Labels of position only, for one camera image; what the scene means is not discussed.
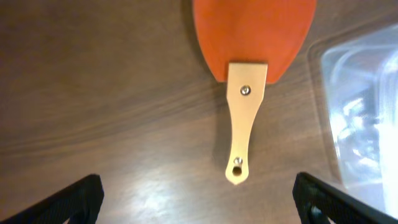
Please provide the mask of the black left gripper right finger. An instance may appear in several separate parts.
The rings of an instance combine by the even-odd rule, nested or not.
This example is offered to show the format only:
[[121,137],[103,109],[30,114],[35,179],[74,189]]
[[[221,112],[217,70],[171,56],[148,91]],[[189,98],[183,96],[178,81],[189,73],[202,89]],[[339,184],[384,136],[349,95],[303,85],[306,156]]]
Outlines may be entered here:
[[302,223],[397,224],[392,216],[306,172],[296,175],[292,195]]

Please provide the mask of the clear plastic container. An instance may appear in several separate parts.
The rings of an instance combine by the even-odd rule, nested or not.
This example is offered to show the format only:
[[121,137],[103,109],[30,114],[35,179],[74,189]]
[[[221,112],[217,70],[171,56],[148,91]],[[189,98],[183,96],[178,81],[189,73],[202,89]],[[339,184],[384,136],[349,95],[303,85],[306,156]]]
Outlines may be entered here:
[[328,48],[320,66],[341,184],[396,218],[397,25]]

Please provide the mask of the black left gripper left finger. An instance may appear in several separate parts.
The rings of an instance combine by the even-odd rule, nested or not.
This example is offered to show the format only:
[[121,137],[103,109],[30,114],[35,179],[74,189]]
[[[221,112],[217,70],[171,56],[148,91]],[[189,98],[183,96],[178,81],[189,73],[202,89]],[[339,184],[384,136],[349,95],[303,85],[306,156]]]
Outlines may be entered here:
[[1,223],[95,224],[103,199],[100,176],[90,174]]

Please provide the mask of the orange scraper wooden handle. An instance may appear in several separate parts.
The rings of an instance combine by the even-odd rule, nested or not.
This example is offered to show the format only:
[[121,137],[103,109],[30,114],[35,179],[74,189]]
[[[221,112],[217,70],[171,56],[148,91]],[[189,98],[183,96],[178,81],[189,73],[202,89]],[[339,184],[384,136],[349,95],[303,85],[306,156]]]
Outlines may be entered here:
[[201,53],[226,84],[231,144],[225,169],[233,185],[249,176],[249,140],[266,86],[277,83],[309,32],[316,0],[194,0]]

